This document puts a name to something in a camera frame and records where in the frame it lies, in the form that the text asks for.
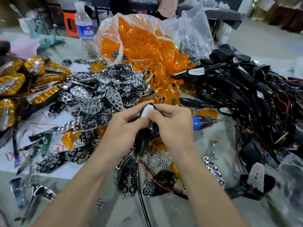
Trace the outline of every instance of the orange stool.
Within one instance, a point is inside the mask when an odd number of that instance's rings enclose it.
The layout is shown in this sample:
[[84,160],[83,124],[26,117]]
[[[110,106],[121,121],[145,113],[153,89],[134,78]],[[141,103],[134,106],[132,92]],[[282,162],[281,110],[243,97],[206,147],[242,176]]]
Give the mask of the orange stool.
[[79,38],[78,32],[77,32],[77,26],[75,23],[75,16],[76,13],[70,13],[63,11],[64,16],[64,24],[67,32],[67,36],[70,37],[76,37]]

